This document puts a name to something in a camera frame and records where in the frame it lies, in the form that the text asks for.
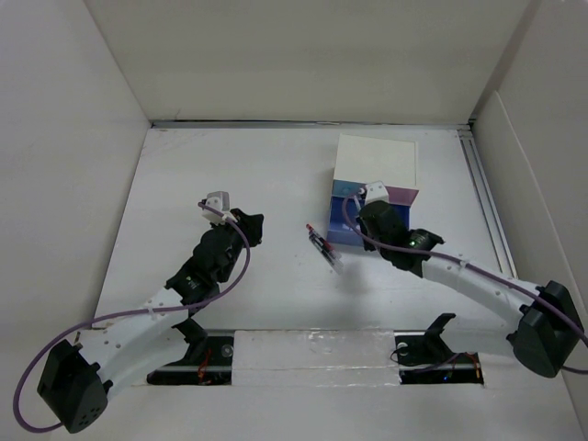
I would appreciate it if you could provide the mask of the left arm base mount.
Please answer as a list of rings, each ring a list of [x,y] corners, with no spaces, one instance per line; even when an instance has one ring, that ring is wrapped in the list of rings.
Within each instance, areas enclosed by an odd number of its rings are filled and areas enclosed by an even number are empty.
[[[178,324],[188,347],[179,360],[149,373],[153,386],[228,386],[232,384],[234,331],[207,331],[193,319]]]

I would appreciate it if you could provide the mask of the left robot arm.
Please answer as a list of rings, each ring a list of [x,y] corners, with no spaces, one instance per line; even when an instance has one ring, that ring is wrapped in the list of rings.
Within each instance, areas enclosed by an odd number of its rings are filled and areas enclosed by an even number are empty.
[[[62,334],[42,350],[37,392],[71,434],[89,427],[123,389],[157,368],[203,356],[207,332],[193,317],[240,281],[232,271],[263,238],[264,217],[204,207],[210,228],[164,287],[139,309],[103,316],[108,326],[77,344]]]

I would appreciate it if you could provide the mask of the light blue small drawer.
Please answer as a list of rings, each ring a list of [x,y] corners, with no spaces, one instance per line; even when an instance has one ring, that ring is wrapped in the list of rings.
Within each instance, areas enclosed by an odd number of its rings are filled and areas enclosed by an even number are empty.
[[[360,193],[365,186],[364,183],[335,179],[333,181],[332,196],[345,198],[346,196]]]

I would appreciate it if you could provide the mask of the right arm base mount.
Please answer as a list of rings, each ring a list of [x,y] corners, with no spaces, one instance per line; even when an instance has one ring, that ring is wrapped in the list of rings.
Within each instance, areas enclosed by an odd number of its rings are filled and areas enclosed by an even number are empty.
[[[401,385],[482,385],[484,378],[477,353],[452,351],[442,339],[455,313],[442,313],[424,331],[394,335],[390,361],[399,367]]]

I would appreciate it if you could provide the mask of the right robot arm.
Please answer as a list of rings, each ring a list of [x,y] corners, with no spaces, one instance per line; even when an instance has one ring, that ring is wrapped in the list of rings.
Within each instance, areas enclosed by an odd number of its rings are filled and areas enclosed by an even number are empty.
[[[365,204],[356,220],[368,250],[378,251],[402,271],[456,291],[502,319],[503,325],[491,330],[446,314],[424,339],[424,350],[434,361],[447,361],[456,353],[482,352],[511,356],[545,378],[566,369],[584,329],[564,285],[508,277],[462,255],[444,253],[441,236],[408,229],[396,209],[382,200]]]

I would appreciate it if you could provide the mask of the pink drawer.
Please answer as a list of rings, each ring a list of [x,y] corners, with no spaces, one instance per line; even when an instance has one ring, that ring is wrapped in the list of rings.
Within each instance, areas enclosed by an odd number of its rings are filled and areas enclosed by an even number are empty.
[[[419,194],[418,188],[386,186],[386,189],[389,195],[389,203],[407,207],[414,203]]]

